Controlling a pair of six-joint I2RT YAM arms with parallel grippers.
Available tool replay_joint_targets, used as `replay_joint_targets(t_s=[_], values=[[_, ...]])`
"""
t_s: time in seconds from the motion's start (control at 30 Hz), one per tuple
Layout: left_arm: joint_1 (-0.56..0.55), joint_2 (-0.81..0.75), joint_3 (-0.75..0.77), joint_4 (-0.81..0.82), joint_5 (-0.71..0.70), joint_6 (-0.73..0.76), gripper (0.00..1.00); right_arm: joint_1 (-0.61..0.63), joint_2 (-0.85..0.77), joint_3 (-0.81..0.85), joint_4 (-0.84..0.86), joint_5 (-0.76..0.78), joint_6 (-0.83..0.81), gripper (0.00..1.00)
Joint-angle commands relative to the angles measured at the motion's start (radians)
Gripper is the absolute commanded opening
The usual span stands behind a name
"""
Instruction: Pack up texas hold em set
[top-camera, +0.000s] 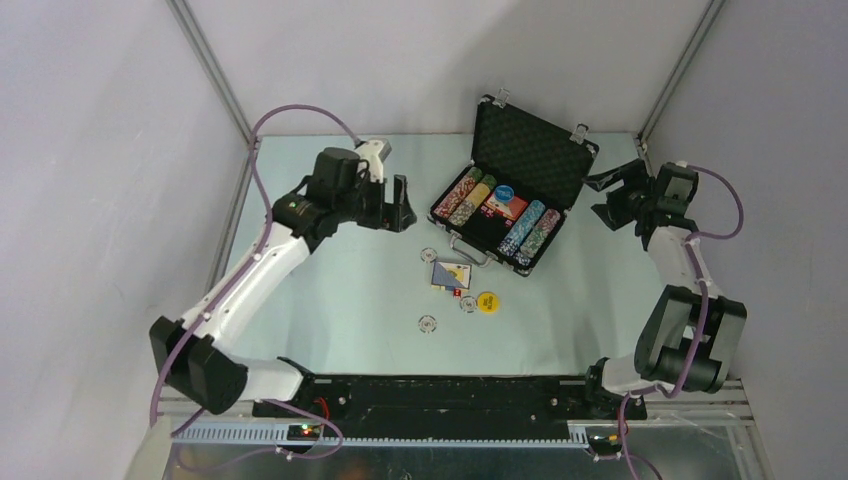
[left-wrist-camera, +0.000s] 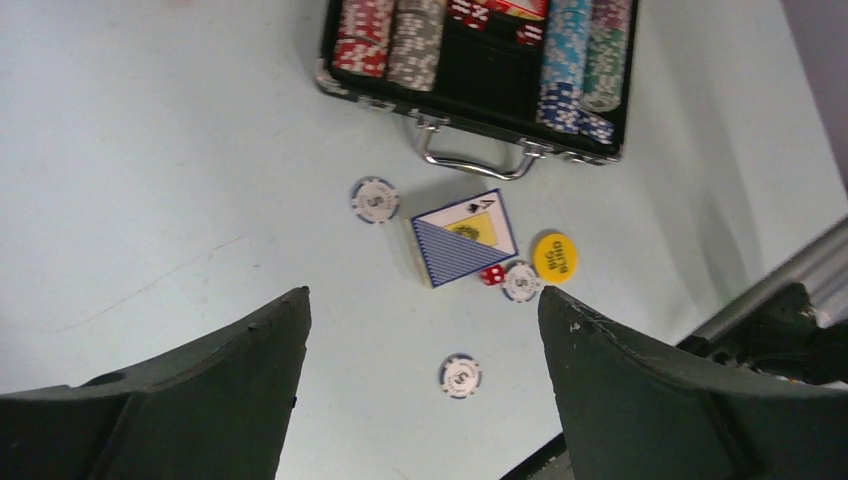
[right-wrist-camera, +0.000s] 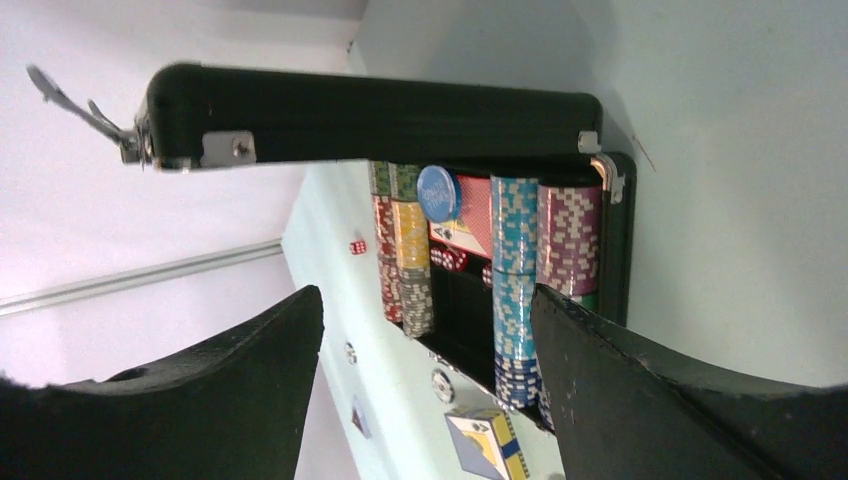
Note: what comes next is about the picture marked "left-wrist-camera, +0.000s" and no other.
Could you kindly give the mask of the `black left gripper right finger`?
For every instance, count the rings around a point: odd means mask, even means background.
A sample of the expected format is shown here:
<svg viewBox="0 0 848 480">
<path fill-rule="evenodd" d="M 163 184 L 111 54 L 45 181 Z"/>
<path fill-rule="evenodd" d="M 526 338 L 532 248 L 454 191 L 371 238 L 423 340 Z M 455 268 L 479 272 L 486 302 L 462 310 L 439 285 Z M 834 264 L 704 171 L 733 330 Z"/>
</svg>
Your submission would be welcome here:
<svg viewBox="0 0 848 480">
<path fill-rule="evenodd" d="M 538 324 L 579 479 L 843 479 L 847 394 L 722 366 L 546 287 Z"/>
</svg>

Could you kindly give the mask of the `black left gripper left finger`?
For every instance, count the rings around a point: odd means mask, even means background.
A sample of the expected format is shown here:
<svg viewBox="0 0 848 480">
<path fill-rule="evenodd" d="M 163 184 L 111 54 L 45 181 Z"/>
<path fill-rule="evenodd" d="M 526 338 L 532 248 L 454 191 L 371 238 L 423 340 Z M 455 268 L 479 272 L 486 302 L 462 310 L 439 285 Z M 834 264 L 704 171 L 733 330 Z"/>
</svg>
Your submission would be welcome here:
<svg viewBox="0 0 848 480">
<path fill-rule="evenodd" d="M 272 479 L 297 402 L 309 290 L 82 385 L 1 398 L 5 479 Z"/>
</svg>

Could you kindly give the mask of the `yellow big blind button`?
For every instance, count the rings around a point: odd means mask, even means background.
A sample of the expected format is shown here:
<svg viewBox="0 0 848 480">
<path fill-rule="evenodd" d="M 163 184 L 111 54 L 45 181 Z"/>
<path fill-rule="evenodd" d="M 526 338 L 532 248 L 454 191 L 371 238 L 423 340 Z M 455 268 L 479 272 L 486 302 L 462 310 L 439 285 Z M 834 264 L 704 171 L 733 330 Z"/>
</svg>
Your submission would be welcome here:
<svg viewBox="0 0 848 480">
<path fill-rule="evenodd" d="M 563 233 L 543 232 L 534 242 L 532 264 L 542 280 L 549 284 L 562 284 L 577 272 L 578 250 Z"/>
</svg>

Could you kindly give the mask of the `blue playing card deck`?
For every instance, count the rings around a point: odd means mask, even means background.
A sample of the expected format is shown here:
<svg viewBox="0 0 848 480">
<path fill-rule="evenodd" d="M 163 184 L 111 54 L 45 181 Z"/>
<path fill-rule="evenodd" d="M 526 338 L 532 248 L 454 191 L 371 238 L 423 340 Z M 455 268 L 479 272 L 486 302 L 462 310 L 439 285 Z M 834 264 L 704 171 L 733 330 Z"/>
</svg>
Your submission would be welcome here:
<svg viewBox="0 0 848 480">
<path fill-rule="evenodd" d="M 519 254 L 503 194 L 495 188 L 409 219 L 425 285 L 438 288 Z"/>
</svg>

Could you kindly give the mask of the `black poker set case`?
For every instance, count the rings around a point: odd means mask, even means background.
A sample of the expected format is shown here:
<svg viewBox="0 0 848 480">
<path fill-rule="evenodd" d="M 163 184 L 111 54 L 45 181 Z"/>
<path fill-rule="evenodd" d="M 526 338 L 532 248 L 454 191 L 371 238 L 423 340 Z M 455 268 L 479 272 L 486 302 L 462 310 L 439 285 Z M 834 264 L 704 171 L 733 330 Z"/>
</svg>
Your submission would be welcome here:
<svg viewBox="0 0 848 480">
<path fill-rule="evenodd" d="M 548 155 L 591 165 L 618 162 L 623 154 L 627 101 L 633 63 L 634 27 L 638 5 L 632 2 L 630 38 L 625 67 L 623 103 L 602 117 L 615 123 L 612 145 L 582 132 L 563 134 L 536 121 L 546 18 L 530 21 L 491 11 L 486 1 L 445 1 L 440 58 L 432 91 L 403 88 L 386 79 L 355 75 L 332 66 L 342 4 L 332 1 L 316 69 L 318 88 L 325 94 L 377 112 L 412 118 L 419 156 L 427 163 L 510 181 L 523 177 L 535 161 Z M 518 145 L 521 162 L 503 170 L 469 158 L 439 154 L 432 137 L 444 127 Z"/>
</svg>

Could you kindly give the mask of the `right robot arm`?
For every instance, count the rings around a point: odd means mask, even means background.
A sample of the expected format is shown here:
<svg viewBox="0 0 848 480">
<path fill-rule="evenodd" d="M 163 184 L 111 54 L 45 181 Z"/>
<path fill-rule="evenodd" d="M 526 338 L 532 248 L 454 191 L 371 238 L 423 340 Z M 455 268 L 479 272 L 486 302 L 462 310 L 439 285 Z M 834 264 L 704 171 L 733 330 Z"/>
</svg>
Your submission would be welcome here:
<svg viewBox="0 0 848 480">
<path fill-rule="evenodd" d="M 847 327 L 787 287 L 715 343 L 672 346 L 554 288 L 538 322 L 579 479 L 843 479 Z"/>
</svg>

